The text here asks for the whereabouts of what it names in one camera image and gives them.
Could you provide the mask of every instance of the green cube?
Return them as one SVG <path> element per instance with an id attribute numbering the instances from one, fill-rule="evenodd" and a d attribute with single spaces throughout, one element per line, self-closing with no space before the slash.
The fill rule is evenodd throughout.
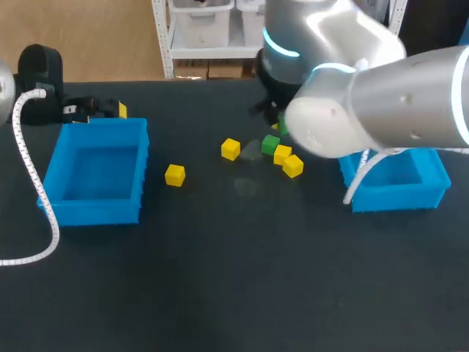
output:
<path id="1" fill-rule="evenodd" d="M 281 114 L 278 117 L 278 128 L 280 129 L 280 134 L 286 136 L 288 134 L 287 125 L 285 125 L 285 114 Z"/>
<path id="2" fill-rule="evenodd" d="M 262 152 L 264 154 L 273 156 L 279 144 L 280 144 L 280 139 L 278 137 L 274 137 L 268 134 L 262 141 Z"/>

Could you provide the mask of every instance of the white bracket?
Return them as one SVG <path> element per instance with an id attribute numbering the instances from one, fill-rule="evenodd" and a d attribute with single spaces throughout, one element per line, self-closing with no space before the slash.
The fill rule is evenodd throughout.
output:
<path id="1" fill-rule="evenodd" d="M 168 26 L 166 23 L 166 0 L 152 0 L 153 17 L 160 43 L 161 61 L 163 63 L 164 76 L 174 78 L 174 66 L 171 56 L 171 43 L 169 42 Z"/>
<path id="2" fill-rule="evenodd" d="M 391 21 L 389 23 L 389 30 L 395 35 L 399 35 L 399 32 L 401 31 L 402 21 L 404 20 L 406 7 L 407 0 L 391 0 Z"/>

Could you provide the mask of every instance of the cardboard box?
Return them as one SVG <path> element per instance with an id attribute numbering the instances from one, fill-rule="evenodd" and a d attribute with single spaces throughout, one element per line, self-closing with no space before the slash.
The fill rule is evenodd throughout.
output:
<path id="1" fill-rule="evenodd" d="M 178 60 L 174 63 L 174 77 L 176 79 L 207 79 L 207 60 Z"/>
<path id="2" fill-rule="evenodd" d="M 208 78 L 242 78 L 242 60 L 210 60 Z"/>

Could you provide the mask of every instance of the yellow cube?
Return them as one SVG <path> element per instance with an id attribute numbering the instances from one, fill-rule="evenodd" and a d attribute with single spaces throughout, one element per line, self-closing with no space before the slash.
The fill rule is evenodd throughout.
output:
<path id="1" fill-rule="evenodd" d="M 304 164 L 296 155 L 292 155 L 284 160 L 283 170 L 290 177 L 294 178 L 303 173 Z"/>
<path id="2" fill-rule="evenodd" d="M 234 139 L 228 138 L 222 145 L 221 145 L 221 156 L 224 158 L 235 161 L 236 158 L 241 153 L 241 143 L 235 141 Z"/>
<path id="3" fill-rule="evenodd" d="M 166 170 L 164 178 L 166 180 L 166 185 L 180 187 L 185 179 L 185 169 L 183 166 L 171 164 Z"/>
<path id="4" fill-rule="evenodd" d="M 276 152 L 273 154 L 273 163 L 275 165 L 283 165 L 284 160 L 291 156 L 292 148 L 286 147 L 284 145 L 279 144 L 276 148 Z"/>

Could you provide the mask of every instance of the storage bin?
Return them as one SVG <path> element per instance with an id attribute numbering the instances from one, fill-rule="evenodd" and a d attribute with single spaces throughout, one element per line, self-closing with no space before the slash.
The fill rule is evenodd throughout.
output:
<path id="1" fill-rule="evenodd" d="M 349 187 L 361 153 L 339 159 Z M 436 150 L 412 149 L 389 156 L 363 179 L 352 201 L 354 212 L 437 208 L 451 181 Z"/>
<path id="2" fill-rule="evenodd" d="M 243 14 L 246 46 L 264 45 L 265 0 L 236 0 L 236 7 Z"/>
<path id="3" fill-rule="evenodd" d="M 148 147 L 145 119 L 64 125 L 44 179 L 59 225 L 137 224 Z"/>
<path id="4" fill-rule="evenodd" d="M 218 48 L 229 44 L 229 16 L 235 0 L 169 0 L 187 48 Z"/>

